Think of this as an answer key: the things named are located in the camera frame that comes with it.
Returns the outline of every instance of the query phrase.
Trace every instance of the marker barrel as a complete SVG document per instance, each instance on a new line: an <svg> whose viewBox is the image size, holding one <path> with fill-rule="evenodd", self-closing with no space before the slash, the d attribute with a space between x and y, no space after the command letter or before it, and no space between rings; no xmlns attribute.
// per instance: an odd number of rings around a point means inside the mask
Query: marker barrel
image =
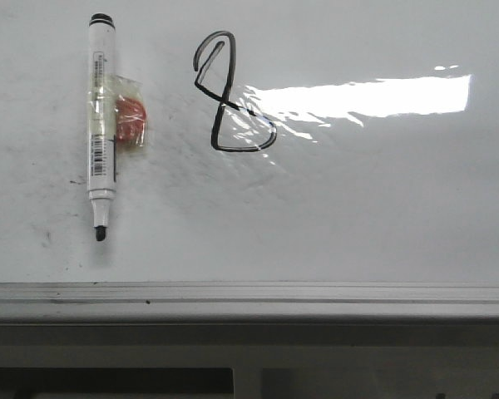
<svg viewBox="0 0 499 399"><path fill-rule="evenodd" d="M115 28L110 17L92 16L89 24L88 181L94 227L107 226L115 198Z"/></svg>

